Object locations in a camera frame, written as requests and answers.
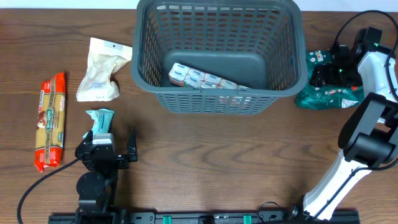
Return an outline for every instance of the green snack bag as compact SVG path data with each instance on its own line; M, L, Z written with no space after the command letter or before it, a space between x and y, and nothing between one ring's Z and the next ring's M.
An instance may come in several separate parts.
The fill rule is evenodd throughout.
M308 80L311 80L317 65L331 63L331 55L327 51L308 52L306 55ZM332 108L349 108L357 106L364 100L362 86L333 86L323 85L315 87L307 83L297 94L295 104L299 108L325 110Z

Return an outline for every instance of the white package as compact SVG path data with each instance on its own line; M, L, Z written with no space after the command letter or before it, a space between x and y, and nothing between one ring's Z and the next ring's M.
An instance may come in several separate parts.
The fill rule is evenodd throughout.
M206 73L191 68L191 69L188 71L188 75L191 76L191 77L193 77L193 78L196 78L196 79L198 79L198 80L202 80L202 81L203 81L203 79L205 78Z
M238 86L238 84L217 77L209 73L205 73L193 68L190 68L179 63L174 63L169 72L170 82L179 86L191 86L194 88L220 88L230 90L244 90L248 87Z
M231 82L225 79L222 79L220 84L218 85L218 88L220 89L225 89L225 90L234 90L238 87L238 84L235 82Z
M187 86L191 86L191 87L194 87L194 88L199 88L202 82L203 82L203 80L197 79L197 78L192 77L190 75L187 75L187 77L185 79L185 84Z
M91 38L87 72L77 90L77 101L110 101L118 97L119 88L110 78L131 57L132 47Z
M218 85L211 82L203 81L200 84L200 88L218 88Z
M174 63L171 71L169 72L170 82L185 86L185 77L188 75L188 71L191 68L180 63Z
M171 71L169 72L170 81L174 84L181 85L181 86L184 86L186 76L187 76L186 73L183 73L178 70L174 70L174 68L172 68Z
M220 82L221 82L221 78L220 77L217 77L217 76L215 76L215 75L212 75L212 74L209 74L209 73L206 73L206 75L205 75L205 81L206 82L210 82L210 83L214 83L214 84L220 84Z

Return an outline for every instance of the basket mesh wall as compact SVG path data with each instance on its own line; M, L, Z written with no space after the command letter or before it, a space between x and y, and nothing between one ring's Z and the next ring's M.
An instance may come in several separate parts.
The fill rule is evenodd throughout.
M246 51L266 62L267 90L287 90L300 79L289 10L282 6L152 5L144 12L140 76L160 86L162 59L169 50ZM214 96L156 93L162 105L183 113L260 113L274 96Z

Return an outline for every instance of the pasta package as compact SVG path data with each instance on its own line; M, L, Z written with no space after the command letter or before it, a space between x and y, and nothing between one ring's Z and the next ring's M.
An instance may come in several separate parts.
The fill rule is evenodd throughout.
M35 166L39 172L49 166L57 167L61 162L65 97L63 72L42 83L35 147Z

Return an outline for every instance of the white wall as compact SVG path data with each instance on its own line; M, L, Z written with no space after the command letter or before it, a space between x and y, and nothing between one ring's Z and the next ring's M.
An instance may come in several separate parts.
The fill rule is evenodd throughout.
M135 9L138 1L139 0L0 0L0 8ZM369 9L378 9L386 12L398 12L398 0L294 1L302 11L365 11Z

